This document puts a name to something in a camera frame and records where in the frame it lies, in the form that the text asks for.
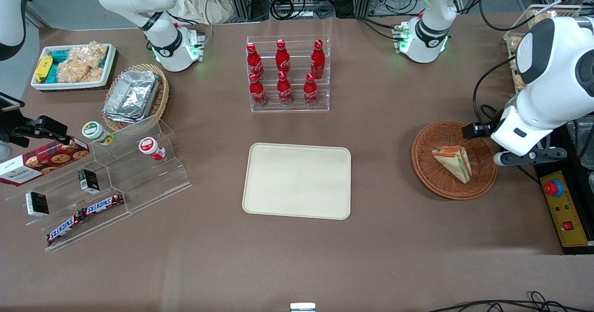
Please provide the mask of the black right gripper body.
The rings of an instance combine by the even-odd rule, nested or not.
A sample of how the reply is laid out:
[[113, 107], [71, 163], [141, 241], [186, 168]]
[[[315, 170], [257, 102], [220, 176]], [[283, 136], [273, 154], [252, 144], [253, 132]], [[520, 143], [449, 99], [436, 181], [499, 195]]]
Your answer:
[[37, 138], [34, 120], [24, 117], [20, 110], [0, 112], [0, 140], [26, 148], [30, 138]]

